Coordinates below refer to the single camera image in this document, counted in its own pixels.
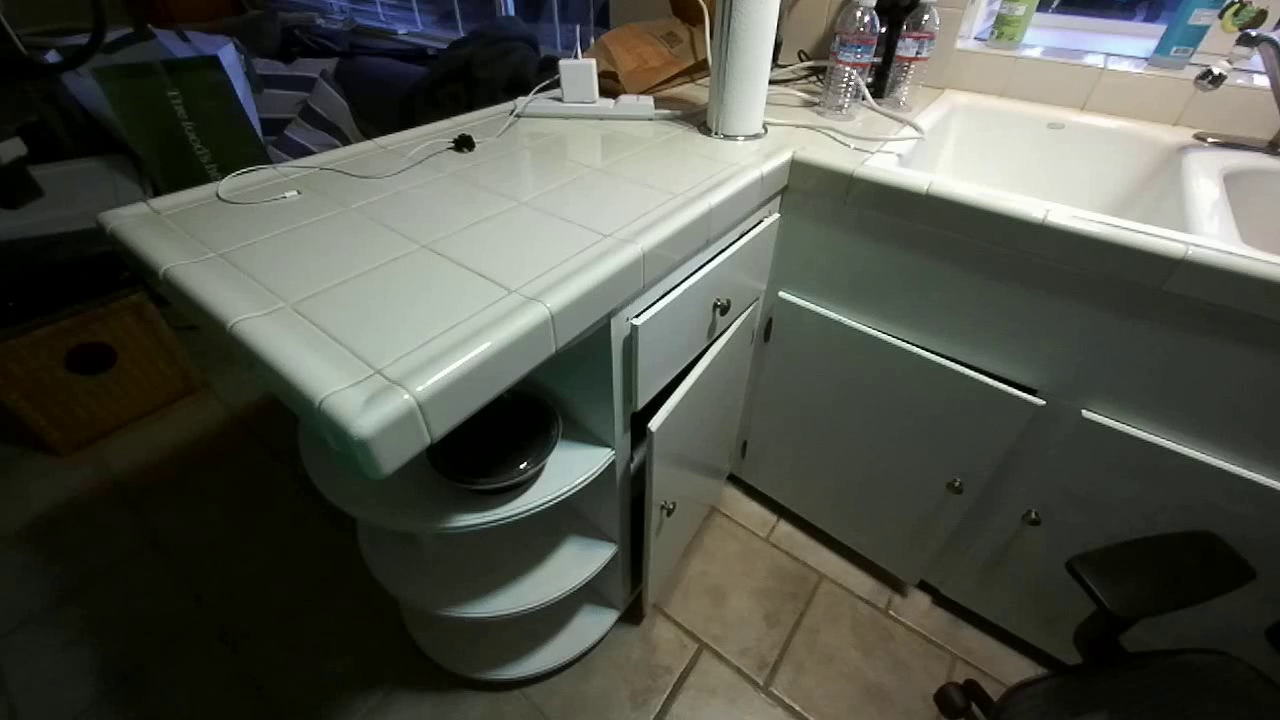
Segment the clear water bottle left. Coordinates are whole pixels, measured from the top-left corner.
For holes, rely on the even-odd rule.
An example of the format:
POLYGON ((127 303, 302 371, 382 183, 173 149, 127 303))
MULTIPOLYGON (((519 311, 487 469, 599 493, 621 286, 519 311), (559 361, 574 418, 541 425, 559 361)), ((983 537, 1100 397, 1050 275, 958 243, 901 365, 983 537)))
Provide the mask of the clear water bottle left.
POLYGON ((882 24, 875 10, 875 0, 845 0, 830 17, 830 41, 828 41, 828 71, 818 108, 840 114, 853 112, 875 75, 882 24))

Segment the brown cardboard box with hole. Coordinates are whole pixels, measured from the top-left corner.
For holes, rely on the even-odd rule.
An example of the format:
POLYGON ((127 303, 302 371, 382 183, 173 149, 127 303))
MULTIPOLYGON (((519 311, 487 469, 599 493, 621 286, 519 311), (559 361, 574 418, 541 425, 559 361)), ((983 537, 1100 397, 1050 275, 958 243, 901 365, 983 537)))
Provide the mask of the brown cardboard box with hole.
POLYGON ((50 453, 85 448, 192 389, 192 365, 142 290, 0 337, 0 411, 50 453))

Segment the white left sink cabinet door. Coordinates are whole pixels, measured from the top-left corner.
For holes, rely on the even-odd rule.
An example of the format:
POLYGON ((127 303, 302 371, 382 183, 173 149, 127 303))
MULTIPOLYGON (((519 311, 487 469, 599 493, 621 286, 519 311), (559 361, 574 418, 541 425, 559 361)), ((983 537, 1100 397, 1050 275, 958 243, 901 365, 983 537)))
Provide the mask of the white left sink cabinet door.
POLYGON ((891 574, 918 580, 1040 411, 1035 391, 778 290, 738 477, 891 574))

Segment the white cabinet drawer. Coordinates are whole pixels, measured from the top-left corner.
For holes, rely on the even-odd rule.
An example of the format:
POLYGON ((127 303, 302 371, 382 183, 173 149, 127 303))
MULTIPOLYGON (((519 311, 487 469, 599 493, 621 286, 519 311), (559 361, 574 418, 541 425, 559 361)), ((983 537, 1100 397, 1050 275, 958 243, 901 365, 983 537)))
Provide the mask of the white cabinet drawer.
POLYGON ((761 214, 729 249, 710 251, 692 275, 627 318, 639 403, 764 294, 777 225, 777 212, 761 214))

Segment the white right sink cabinet door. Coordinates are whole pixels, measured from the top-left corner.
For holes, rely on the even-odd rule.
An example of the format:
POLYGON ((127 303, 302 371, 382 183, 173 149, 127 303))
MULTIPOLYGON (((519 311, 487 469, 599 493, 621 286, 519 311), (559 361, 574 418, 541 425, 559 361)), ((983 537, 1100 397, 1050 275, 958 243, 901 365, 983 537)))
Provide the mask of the white right sink cabinet door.
POLYGON ((1280 493, 1209 465, 1189 444, 1078 411, 1006 477, 992 480, 943 541, 928 585, 1050 659, 1076 659, 1090 612, 1066 560, 1090 548, 1215 533, 1257 580, 1189 612, 1145 620, 1128 646, 1225 646, 1270 672, 1280 620, 1280 493))

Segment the white tiled kitchen counter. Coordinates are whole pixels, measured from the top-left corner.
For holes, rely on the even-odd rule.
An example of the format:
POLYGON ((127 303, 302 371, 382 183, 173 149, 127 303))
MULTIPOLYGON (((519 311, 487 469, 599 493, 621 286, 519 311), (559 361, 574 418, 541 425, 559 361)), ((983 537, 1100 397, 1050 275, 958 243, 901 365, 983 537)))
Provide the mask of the white tiled kitchen counter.
POLYGON ((496 102, 125 203, 105 232, 365 477, 405 469, 809 169, 864 199, 918 190, 1152 251, 1213 290, 1277 285, 1277 257, 913 173, 901 153, 924 137, 924 108, 906 123, 828 119, 778 93, 761 141, 710 141, 683 114, 541 119, 496 102))

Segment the clear water bottle right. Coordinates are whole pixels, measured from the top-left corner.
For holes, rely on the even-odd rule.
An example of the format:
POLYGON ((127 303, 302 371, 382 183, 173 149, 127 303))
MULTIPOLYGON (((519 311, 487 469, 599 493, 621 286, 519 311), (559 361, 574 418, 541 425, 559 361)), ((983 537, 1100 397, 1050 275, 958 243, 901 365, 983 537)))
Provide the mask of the clear water bottle right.
POLYGON ((928 59, 935 37, 938 37, 935 0, 901 0, 887 30, 882 93, 878 93, 882 102, 891 108, 906 102, 913 71, 928 59))

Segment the black office chair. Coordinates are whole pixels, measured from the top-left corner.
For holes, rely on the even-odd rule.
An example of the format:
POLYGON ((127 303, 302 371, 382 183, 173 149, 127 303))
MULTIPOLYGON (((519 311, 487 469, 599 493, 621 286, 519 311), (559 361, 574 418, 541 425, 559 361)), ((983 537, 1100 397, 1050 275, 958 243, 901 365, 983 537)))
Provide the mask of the black office chair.
POLYGON ((1130 652, 1125 631, 1209 604, 1257 580, 1215 533, 1161 533, 1087 548, 1066 574, 1090 594, 1076 622, 1076 662, 992 694, 976 678, 943 678, 943 720, 1280 720, 1280 684, 1218 646, 1130 652))

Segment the brown paper bag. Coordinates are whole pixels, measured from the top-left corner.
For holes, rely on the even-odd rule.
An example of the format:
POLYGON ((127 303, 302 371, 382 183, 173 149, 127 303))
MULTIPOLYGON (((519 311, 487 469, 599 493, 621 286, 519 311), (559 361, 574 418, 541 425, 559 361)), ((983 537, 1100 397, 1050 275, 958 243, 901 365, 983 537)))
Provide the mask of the brown paper bag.
POLYGON ((621 93, 647 93, 704 59, 704 37, 676 18, 634 18, 595 41, 599 68, 621 93))

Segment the white bottom round shelf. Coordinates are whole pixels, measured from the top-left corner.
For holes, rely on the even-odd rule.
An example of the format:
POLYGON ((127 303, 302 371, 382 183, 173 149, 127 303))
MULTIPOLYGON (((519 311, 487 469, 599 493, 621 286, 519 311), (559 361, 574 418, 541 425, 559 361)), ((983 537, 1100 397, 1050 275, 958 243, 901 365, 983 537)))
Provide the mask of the white bottom round shelf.
POLYGON ((405 609, 405 626, 427 659, 485 684, 559 672, 593 652, 614 620, 621 612, 595 601, 569 601, 504 620, 430 620, 427 612, 405 609))

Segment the white power strip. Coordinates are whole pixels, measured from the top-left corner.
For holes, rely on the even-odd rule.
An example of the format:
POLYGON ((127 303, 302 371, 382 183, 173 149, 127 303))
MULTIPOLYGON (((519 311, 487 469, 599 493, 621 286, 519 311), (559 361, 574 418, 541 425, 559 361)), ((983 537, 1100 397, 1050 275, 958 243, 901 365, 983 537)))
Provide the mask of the white power strip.
POLYGON ((517 114, 542 119, 655 119, 663 108, 653 96, 599 96, 599 100, 562 100, 562 96, 530 96, 517 108, 517 114))

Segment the green bottle on windowsill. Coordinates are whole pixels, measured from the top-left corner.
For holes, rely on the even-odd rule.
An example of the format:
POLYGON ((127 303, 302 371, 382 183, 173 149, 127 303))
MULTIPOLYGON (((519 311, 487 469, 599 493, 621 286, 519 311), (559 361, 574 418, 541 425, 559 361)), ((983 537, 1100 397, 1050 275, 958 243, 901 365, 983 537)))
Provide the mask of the green bottle on windowsill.
POLYGON ((1029 37, 1029 24, 1035 18, 1040 0, 1001 0, 992 10, 989 45, 992 48, 1018 48, 1029 37))

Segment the white top round shelf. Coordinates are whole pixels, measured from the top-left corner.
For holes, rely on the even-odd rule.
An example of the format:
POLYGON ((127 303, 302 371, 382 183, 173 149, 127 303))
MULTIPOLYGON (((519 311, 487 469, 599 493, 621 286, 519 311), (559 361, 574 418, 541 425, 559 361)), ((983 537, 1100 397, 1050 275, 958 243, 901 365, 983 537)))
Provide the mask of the white top round shelf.
POLYGON ((382 480, 365 480, 344 465, 344 453, 298 430, 298 461, 314 493, 360 522, 389 533, 490 533, 530 519, 613 473, 614 453, 562 430, 542 461, 542 473, 506 493, 469 493, 436 477, 427 461, 412 461, 382 480))

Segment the clear water bottle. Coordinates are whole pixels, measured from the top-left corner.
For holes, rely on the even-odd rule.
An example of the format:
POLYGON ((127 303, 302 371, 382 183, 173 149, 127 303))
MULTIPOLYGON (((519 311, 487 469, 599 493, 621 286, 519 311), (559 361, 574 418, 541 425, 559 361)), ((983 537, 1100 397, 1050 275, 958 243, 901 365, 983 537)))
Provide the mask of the clear water bottle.
POLYGON ((845 0, 830 17, 830 41, 828 41, 828 71, 818 108, 840 114, 853 112, 875 75, 882 24, 875 10, 875 0, 845 0))
POLYGON ((882 93, 878 93, 882 102, 891 108, 906 102, 913 71, 928 59, 935 37, 938 37, 935 0, 901 0, 887 30, 882 93))

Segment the dark green box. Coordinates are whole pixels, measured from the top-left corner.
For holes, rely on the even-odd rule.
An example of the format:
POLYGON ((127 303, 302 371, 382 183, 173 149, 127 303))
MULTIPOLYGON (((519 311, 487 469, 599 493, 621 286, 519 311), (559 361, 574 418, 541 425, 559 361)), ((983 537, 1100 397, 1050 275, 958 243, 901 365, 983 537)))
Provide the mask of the dark green box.
POLYGON ((97 68, 112 128, 156 190, 224 178, 266 149, 213 55, 97 68))

